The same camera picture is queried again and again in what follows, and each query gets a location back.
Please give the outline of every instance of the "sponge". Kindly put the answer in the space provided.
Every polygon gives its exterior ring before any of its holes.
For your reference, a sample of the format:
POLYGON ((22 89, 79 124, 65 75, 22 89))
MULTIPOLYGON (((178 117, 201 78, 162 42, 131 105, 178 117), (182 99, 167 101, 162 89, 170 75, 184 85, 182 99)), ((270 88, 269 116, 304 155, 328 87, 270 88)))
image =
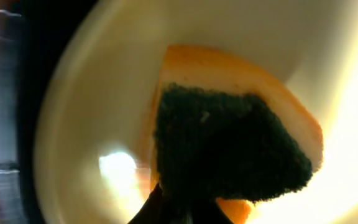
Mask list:
POLYGON ((257 96, 171 84, 155 131, 161 186, 174 201, 268 200, 306 186, 310 160, 257 96))
POLYGON ((319 124, 278 80, 187 45, 167 49, 140 147, 151 187, 182 207, 220 198, 222 211, 238 211, 225 212, 234 223, 249 213, 245 200, 300 190, 323 160, 319 124), (222 203, 231 199, 244 200, 222 203))

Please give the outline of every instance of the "dark object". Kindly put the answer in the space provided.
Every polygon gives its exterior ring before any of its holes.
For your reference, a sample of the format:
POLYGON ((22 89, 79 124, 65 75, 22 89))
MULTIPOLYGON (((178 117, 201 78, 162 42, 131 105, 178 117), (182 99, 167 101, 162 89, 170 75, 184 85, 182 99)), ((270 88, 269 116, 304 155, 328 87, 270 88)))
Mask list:
POLYGON ((97 0, 22 0, 25 20, 16 74, 16 134, 21 203, 28 223, 45 223, 34 187, 34 138, 49 80, 77 27, 97 0))
POLYGON ((202 201, 194 203, 189 212, 180 213, 178 207, 167 197, 157 185, 139 213, 129 224, 232 224, 215 202, 202 201))
POLYGON ((169 86, 155 132, 164 193, 194 200, 269 200, 307 185, 310 160, 256 95, 169 86))

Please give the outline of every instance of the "white bowl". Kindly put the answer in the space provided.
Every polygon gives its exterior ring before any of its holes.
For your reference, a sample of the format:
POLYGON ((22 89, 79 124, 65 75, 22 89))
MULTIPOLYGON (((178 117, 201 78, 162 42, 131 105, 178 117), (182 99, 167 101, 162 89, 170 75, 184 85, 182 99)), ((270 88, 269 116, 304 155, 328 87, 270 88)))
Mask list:
POLYGON ((148 164, 135 145, 169 44, 260 65, 324 129, 322 171, 304 191, 257 206, 252 222, 358 217, 343 217, 358 205, 357 0, 103 0, 67 48, 42 108, 35 173, 48 223, 125 223, 139 210, 135 174, 147 177, 148 164))

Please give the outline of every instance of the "green scouring pad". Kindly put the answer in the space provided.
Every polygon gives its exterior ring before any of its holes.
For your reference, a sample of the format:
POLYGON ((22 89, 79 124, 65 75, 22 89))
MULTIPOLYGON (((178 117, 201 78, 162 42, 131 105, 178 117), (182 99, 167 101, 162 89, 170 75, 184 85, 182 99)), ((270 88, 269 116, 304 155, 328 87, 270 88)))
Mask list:
POLYGON ((197 200, 269 200, 302 189, 311 161, 257 95, 171 84, 162 90, 155 128, 164 194, 197 200))

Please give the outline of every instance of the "dark background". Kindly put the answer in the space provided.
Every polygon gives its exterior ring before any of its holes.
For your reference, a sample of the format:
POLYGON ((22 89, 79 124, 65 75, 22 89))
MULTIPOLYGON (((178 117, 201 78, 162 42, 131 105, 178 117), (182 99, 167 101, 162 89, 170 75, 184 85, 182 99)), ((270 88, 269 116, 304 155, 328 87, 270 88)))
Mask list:
POLYGON ((38 115, 62 52, 97 0, 1 2, 0 223, 45 223, 32 170, 38 115))

